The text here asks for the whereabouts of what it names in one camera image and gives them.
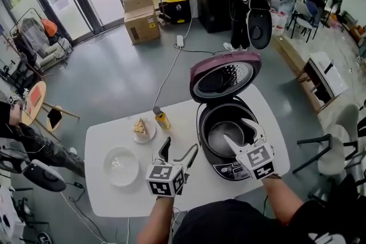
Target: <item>shoe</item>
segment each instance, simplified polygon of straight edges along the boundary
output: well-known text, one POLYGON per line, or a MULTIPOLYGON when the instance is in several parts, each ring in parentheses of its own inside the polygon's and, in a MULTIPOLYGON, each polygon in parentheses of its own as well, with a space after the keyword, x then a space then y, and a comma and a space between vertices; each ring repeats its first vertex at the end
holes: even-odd
POLYGON ((37 235, 36 243, 37 244, 52 244, 52 239, 45 232, 40 232, 37 235))
POLYGON ((229 52, 241 51, 243 48, 240 46, 238 49, 235 49, 230 43, 224 43, 224 48, 229 52))
POLYGON ((72 154, 74 154, 74 155, 78 155, 78 152, 77 152, 77 150, 76 150, 74 147, 71 147, 69 151, 70 151, 72 154))

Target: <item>white container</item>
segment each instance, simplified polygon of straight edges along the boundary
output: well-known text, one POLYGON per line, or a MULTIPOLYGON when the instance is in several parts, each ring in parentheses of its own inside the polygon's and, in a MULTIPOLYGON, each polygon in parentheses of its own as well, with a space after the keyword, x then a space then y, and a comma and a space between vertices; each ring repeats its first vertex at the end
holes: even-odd
POLYGON ((276 36, 281 36, 285 31, 285 26, 287 23, 287 15, 281 11, 277 14, 277 17, 278 17, 277 24, 273 34, 276 36))
POLYGON ((278 12, 274 9, 271 9, 269 12, 270 12, 270 17, 272 18, 272 30, 274 30, 276 28, 277 22, 278 22, 278 17, 277 17, 278 12))

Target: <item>white sneaker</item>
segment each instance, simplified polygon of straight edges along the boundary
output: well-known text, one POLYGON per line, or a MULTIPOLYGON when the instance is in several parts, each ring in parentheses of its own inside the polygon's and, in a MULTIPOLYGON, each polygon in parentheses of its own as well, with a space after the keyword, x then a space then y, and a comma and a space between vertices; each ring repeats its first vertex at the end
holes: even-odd
POLYGON ((240 46, 238 49, 235 49, 230 43, 224 43, 224 48, 229 52, 241 51, 242 47, 240 46))
POLYGON ((74 154, 74 155, 78 155, 78 152, 77 152, 77 150, 76 150, 74 147, 71 147, 69 151, 70 151, 72 154, 74 154))

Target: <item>person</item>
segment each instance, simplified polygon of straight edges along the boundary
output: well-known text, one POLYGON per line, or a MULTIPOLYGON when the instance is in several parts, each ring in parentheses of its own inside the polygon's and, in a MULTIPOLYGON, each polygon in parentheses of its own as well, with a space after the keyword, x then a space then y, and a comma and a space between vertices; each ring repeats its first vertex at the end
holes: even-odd
MULTIPOLYGON (((189 211, 172 243, 345 244, 342 235, 331 233, 323 206, 315 201, 304 203, 278 175, 262 182, 276 219, 269 219, 250 204, 235 199, 213 202, 189 211)), ((168 242, 173 205, 174 198, 157 198, 146 226, 138 235, 138 244, 168 242)))
POLYGON ((230 0, 230 16, 232 18, 232 37, 230 43, 224 43, 227 51, 247 51, 250 46, 248 37, 248 26, 246 24, 246 14, 249 6, 242 0, 230 0))
POLYGON ((25 153, 25 157, 29 160, 37 159, 49 166, 65 167, 85 178, 84 161, 80 157, 21 123, 21 117, 22 101, 18 99, 12 106, 8 103, 4 93, 0 91, 0 140, 2 144, 0 168, 6 169, 7 165, 1 158, 7 158, 9 155, 6 150, 10 150, 13 153, 25 153), (19 143, 22 144, 25 151, 15 148, 19 143))

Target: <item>chair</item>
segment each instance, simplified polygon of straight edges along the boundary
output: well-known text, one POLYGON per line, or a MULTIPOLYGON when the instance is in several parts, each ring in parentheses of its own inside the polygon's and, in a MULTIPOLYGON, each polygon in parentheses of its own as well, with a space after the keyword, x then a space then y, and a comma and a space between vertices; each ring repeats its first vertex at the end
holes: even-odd
POLYGON ((307 43, 308 43, 313 26, 306 19, 311 20, 312 18, 313 18, 313 16, 309 12, 306 4, 304 4, 300 1, 297 1, 296 7, 295 7, 295 12, 293 13, 290 24, 287 27, 287 30, 288 30, 291 27, 292 21, 295 20, 295 24, 293 25, 291 39, 293 37, 293 33, 295 32, 296 25, 299 25, 300 27, 304 28, 304 30, 302 32, 302 34, 304 34, 304 36, 306 35, 307 29, 309 30, 309 35, 308 35, 308 39, 307 39, 307 43))
POLYGON ((319 23, 321 21, 321 17, 323 15, 323 9, 321 7, 317 7, 316 4, 312 1, 306 1, 305 5, 308 8, 309 13, 311 14, 312 18, 309 20, 309 23, 313 26, 315 30, 313 40, 315 38, 316 33, 318 32, 319 23))
POLYGON ((298 141, 297 144, 306 144, 318 142, 318 154, 310 159, 308 162, 302 164, 300 167, 293 170, 293 174, 296 174, 303 168, 309 166, 311 163, 318 162, 318 170, 323 175, 337 175, 344 169, 350 168, 347 166, 347 161, 353 161, 354 158, 363 155, 358 154, 358 134, 357 134, 357 122, 359 119, 359 108, 356 105, 348 105, 343 109, 338 116, 335 123, 328 128, 328 134, 323 137, 305 139, 298 141), (348 134, 349 141, 343 143, 340 138, 331 134, 335 129, 335 126, 341 126, 348 134), (352 146, 355 150, 348 156, 345 155, 345 147, 352 146))

